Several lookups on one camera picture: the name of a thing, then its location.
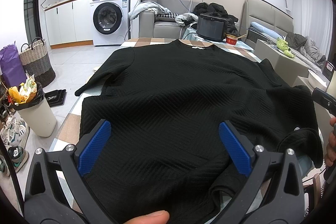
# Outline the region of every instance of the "black plastic bag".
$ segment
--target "black plastic bag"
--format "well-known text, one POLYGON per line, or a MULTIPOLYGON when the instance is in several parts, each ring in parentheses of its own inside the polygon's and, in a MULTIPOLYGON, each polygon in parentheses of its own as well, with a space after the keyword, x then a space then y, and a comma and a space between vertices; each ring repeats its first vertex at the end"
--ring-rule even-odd
POLYGON ((35 97, 33 98, 33 100, 31 100, 29 103, 25 103, 25 104, 19 104, 18 106, 13 105, 15 110, 23 110, 26 108, 30 108, 32 106, 36 106, 39 103, 41 103, 44 99, 44 91, 43 91, 43 87, 39 82, 36 82, 37 85, 37 93, 35 95, 35 97))

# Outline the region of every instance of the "white label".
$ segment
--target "white label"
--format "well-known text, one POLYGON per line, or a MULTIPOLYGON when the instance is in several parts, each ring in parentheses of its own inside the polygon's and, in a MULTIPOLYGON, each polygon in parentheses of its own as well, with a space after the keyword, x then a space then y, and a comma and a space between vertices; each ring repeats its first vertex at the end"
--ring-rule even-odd
POLYGON ((333 67, 329 63, 327 63, 327 69, 330 70, 330 71, 332 71, 333 67))

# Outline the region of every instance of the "human hand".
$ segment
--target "human hand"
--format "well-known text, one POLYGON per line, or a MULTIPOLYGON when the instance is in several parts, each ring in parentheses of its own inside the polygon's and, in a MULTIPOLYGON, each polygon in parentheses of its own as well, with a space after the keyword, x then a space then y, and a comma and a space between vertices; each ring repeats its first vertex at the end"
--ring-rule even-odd
MULTIPOLYGON (((336 117, 330 119, 330 125, 334 127, 336 123, 336 117)), ((327 144, 327 154, 324 157, 325 164, 327 166, 332 166, 334 164, 334 160, 336 160, 336 152, 334 151, 334 147, 336 146, 336 137, 334 132, 329 134, 329 143, 327 144)))
POLYGON ((138 216, 124 224, 166 224, 169 220, 167 211, 158 211, 145 216, 138 216))

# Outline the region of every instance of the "houndstooth pillow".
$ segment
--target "houndstooth pillow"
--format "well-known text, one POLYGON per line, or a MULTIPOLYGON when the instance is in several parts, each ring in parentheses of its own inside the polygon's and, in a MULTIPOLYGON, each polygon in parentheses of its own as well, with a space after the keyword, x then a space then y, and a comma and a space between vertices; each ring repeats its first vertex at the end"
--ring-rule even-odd
POLYGON ((167 21, 167 22, 175 22, 175 17, 177 17, 179 14, 175 13, 169 13, 165 15, 157 14, 156 19, 159 21, 167 21))

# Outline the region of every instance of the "shirt sleeve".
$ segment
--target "shirt sleeve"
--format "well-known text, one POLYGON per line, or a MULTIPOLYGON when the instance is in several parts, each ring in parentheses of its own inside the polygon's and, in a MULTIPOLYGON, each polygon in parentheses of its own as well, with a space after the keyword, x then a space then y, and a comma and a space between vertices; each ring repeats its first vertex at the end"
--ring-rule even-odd
POLYGON ((97 82, 106 76, 112 76, 115 79, 121 72, 126 70, 134 61, 135 53, 132 47, 123 48, 113 52, 110 57, 101 65, 90 80, 76 92, 80 96, 85 90, 94 87, 97 82))

